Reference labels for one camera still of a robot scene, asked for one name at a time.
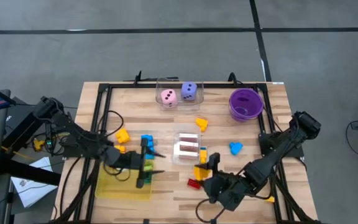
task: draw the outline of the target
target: yellow block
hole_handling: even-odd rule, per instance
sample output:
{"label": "yellow block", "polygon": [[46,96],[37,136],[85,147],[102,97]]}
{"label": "yellow block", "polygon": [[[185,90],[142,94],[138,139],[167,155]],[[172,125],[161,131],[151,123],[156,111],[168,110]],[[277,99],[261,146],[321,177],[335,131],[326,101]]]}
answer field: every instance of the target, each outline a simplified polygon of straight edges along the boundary
{"label": "yellow block", "polygon": [[117,134],[116,134],[117,140],[118,142],[121,143],[125,143],[125,142],[129,142],[130,137],[129,134],[127,132],[127,130],[125,130],[125,128],[120,129]]}
{"label": "yellow block", "polygon": [[208,120],[196,118],[196,124],[197,124],[197,126],[199,126],[201,128],[201,132],[204,132],[208,125]]}
{"label": "yellow block", "polygon": [[266,199],[265,201],[274,203],[274,197],[270,196],[270,198]]}
{"label": "yellow block", "polygon": [[36,152],[40,152],[42,150],[42,146],[45,144],[44,140],[34,139],[34,150]]}
{"label": "yellow block", "polygon": [[206,150],[200,150],[200,163],[206,163],[207,152]]}
{"label": "yellow block", "polygon": [[125,153],[125,146],[114,146],[121,154]]}
{"label": "yellow block", "polygon": [[194,166],[194,176],[196,180],[203,180],[208,177],[210,170],[202,169]]}

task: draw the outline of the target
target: wooden tabletop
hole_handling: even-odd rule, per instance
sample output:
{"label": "wooden tabletop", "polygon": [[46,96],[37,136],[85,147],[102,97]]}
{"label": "wooden tabletop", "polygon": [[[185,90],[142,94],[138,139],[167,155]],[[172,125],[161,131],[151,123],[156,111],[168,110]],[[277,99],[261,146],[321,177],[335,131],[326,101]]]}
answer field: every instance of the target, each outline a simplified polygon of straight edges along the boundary
{"label": "wooden tabletop", "polygon": [[[84,83],[75,122],[84,129],[91,128],[93,110],[98,90],[98,82]],[[282,129],[288,128],[291,120],[291,109],[283,84],[267,83],[270,104],[275,121]],[[178,123],[194,124],[196,118],[209,121],[207,130],[202,134],[201,144],[208,148],[208,154],[219,152],[221,162],[219,169],[226,172],[237,172],[245,164],[260,158],[260,147],[257,141],[260,133],[257,119],[238,123],[229,114],[228,101],[234,89],[206,88],[204,102],[198,111],[163,111],[155,102],[153,88],[120,88],[113,89],[110,110],[120,113],[125,121],[124,127],[131,136],[131,141],[125,143],[127,150],[140,150],[140,136],[151,134],[157,145],[155,150],[167,156],[156,158],[154,167],[165,170],[165,173],[155,175],[152,185],[152,198],[147,201],[117,200],[95,198],[92,223],[141,223],[150,219],[151,223],[199,223],[196,218],[197,203],[207,198],[203,190],[189,188],[186,183],[194,178],[192,166],[172,164],[173,127]],[[268,131],[267,115],[264,112],[265,127]],[[116,115],[109,114],[107,130],[113,131],[119,126]],[[116,142],[114,135],[110,140]],[[244,147],[237,156],[232,156],[229,150],[230,142],[241,142]],[[65,162],[62,179],[58,188],[55,205],[59,209],[62,185],[75,159]],[[310,192],[305,167],[295,159],[283,160],[288,188],[300,207],[311,218],[317,219],[313,199]],[[70,174],[63,200],[63,210],[78,191],[83,159],[77,163]],[[269,187],[261,190],[259,195],[269,193]],[[281,198],[282,211],[285,210]],[[85,218],[88,194],[85,195],[81,218]],[[217,203],[206,203],[200,206],[200,215],[205,220],[213,218],[222,208]],[[275,223],[273,204],[263,200],[245,197],[234,212],[225,211],[218,219],[219,223]]]}

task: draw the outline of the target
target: red block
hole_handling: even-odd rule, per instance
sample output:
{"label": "red block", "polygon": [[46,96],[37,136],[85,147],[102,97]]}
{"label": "red block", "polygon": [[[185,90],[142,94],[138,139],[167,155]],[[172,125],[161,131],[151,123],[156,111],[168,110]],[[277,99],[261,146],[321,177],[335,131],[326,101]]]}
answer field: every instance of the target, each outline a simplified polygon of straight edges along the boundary
{"label": "red block", "polygon": [[197,190],[199,190],[201,188],[201,185],[196,180],[192,180],[192,179],[189,179],[189,181],[187,182],[187,185],[190,187],[193,187]]}

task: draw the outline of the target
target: green object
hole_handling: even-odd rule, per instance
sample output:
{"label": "green object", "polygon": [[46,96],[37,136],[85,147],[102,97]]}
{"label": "green object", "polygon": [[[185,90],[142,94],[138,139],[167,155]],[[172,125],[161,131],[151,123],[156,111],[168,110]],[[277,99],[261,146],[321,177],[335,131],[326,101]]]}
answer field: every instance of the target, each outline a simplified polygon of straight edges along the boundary
{"label": "green object", "polygon": [[[154,166],[153,166],[153,161],[149,161],[146,160],[145,164],[144,164],[144,171],[153,171]],[[146,178],[144,179],[144,184],[151,184],[152,183],[152,174],[151,173],[146,173]]]}

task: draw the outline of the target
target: gray floor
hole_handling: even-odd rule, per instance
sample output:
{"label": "gray floor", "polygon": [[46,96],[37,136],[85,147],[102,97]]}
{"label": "gray floor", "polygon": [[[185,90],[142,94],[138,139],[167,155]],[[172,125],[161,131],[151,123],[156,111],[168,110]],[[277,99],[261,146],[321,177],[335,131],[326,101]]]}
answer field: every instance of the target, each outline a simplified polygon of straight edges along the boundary
{"label": "gray floor", "polygon": [[[257,0],[262,27],[358,27],[358,1]],[[0,0],[0,29],[252,27],[248,1]],[[273,81],[286,83],[293,111],[323,125],[304,144],[319,219],[358,223],[358,156],[344,130],[358,119],[358,32],[263,34]],[[0,88],[36,103],[78,103],[84,81],[179,76],[263,81],[254,33],[0,35]],[[349,139],[358,150],[358,132]],[[46,222],[55,192],[16,222]],[[22,212],[20,203],[16,212]]]}

